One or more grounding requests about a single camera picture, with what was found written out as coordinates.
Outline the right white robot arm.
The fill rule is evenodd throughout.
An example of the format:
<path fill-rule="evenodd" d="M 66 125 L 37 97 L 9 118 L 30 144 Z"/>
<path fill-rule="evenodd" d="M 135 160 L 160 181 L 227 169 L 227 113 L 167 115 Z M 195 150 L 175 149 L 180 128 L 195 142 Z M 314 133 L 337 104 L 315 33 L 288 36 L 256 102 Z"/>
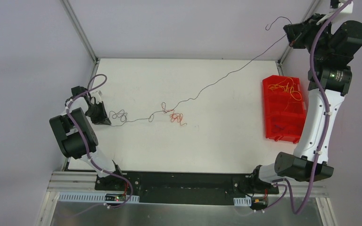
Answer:
<path fill-rule="evenodd" d="M 362 47 L 362 23 L 348 20 L 332 32 L 331 23 L 321 22 L 320 17 L 316 14 L 284 26 L 290 47 L 310 53 L 308 112 L 294 152 L 280 152 L 273 164 L 258 165 L 247 177 L 255 193 L 284 178 L 312 183 L 333 175 L 334 169 L 328 165 L 329 140 L 352 82 L 349 63 Z"/>

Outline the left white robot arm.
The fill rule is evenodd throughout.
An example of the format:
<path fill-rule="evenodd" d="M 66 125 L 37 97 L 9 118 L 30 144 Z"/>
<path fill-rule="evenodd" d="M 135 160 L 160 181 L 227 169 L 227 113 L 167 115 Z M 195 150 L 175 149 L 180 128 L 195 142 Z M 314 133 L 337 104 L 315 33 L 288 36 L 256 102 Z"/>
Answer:
<path fill-rule="evenodd" d="M 111 125 L 98 93 L 88 93 L 82 86 L 71 89 L 65 110 L 49 120 L 59 149 L 66 158 L 82 160 L 97 172 L 97 185 L 113 190 L 124 187 L 125 178 L 119 166 L 99 149 L 92 125 Z"/>

